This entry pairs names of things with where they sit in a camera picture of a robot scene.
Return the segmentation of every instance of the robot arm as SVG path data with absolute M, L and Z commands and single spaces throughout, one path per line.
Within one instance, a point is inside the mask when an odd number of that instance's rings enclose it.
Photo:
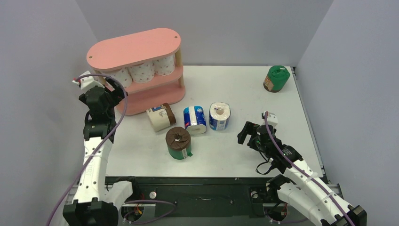
M 89 162 L 81 174 L 73 203 L 64 206 L 63 216 L 70 226 L 116 226 L 119 209 L 133 194 L 134 178 L 122 178 L 105 195 L 108 155 L 114 142 L 114 134 L 109 138 L 107 135 L 116 126 L 114 107 L 124 98 L 124 90 L 117 83 L 111 79 L 106 81 L 113 91 L 93 76 L 73 81 L 85 92 L 79 100 L 89 107 L 83 129 L 84 163 Z M 95 152 L 102 142 L 104 144 Z
M 246 122 L 238 134 L 238 143 L 243 144 L 246 136 L 251 135 L 247 145 L 272 159 L 271 169 L 277 168 L 281 172 L 282 175 L 266 184 L 267 194 L 272 199 L 289 203 L 318 226 L 351 225 L 344 218 L 345 215 L 355 226 L 365 226 L 367 215 L 360 206 L 354 208 L 335 194 L 293 147 L 282 144 L 282 141 L 275 137 L 275 115 L 265 112 L 262 118 L 266 119 L 267 123 L 258 125 Z

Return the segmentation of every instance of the white table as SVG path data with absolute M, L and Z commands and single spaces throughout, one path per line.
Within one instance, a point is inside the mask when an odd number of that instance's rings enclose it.
M 205 110 L 208 123 L 213 102 L 225 102 L 231 107 L 231 118 L 224 131 L 213 131 L 207 125 L 204 134 L 192 136 L 193 156 L 185 160 L 172 158 L 165 135 L 174 127 L 154 132 L 146 113 L 126 116 L 116 131 L 109 156 L 108 176 L 142 177 L 263 177 L 255 172 L 263 162 L 260 154 L 246 143 L 237 143 L 237 134 L 246 121 L 262 124 L 261 113 L 269 111 L 278 117 L 276 136 L 294 147 L 320 176 L 322 171 L 315 151 L 301 100 L 291 75 L 278 93 L 264 89 L 267 66 L 185 66 L 186 94 L 171 105 L 177 123 L 184 127 L 183 109 L 199 105 Z M 265 164 L 259 171 L 269 168 Z M 264 177 L 279 174 L 273 170 Z

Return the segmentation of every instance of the black cable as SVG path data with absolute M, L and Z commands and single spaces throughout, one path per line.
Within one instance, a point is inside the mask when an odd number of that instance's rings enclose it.
M 259 168 L 260 166 L 262 166 L 263 164 L 266 164 L 266 163 L 268 163 L 268 161 L 264 161 L 264 162 L 262 162 L 261 164 L 259 164 L 259 165 L 256 167 L 255 172 L 259 173 L 260 175 L 266 175 L 266 174 L 270 173 L 270 171 L 271 171 L 272 169 L 275 168 L 274 166 L 270 166 L 270 168 L 269 168 L 265 173 L 259 172 L 259 171 L 258 171 L 258 168 Z

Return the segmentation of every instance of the pink shelf tier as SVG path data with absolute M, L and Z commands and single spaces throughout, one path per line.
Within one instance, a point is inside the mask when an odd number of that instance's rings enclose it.
M 147 109 L 159 106 L 163 103 L 174 104 L 183 99 L 184 95 L 185 87 L 179 87 L 178 81 L 160 86 L 156 89 L 147 89 L 141 92 L 129 94 L 126 115 L 145 112 Z M 116 106 L 116 109 L 119 112 L 122 112 L 124 106 L 125 101 L 122 100 L 119 105 Z
M 172 55 L 180 42 L 177 32 L 157 28 L 100 41 L 86 57 L 95 70 L 108 72 Z
M 128 94 L 133 94 L 147 89 L 152 89 L 154 87 L 163 86 L 165 84 L 180 79 L 182 75 L 183 75 L 183 66 L 176 67 L 175 70 L 170 75 L 167 76 L 155 75 L 155 77 L 151 81 L 146 83 L 132 82 L 132 84 L 126 88 L 126 92 L 128 92 Z

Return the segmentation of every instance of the pink oval shelf top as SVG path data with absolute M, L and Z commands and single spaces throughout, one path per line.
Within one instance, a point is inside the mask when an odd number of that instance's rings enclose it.
M 168 28 L 156 28 L 100 41 L 87 53 L 88 64 L 99 71 L 113 71 L 163 58 L 180 48 L 180 35 Z

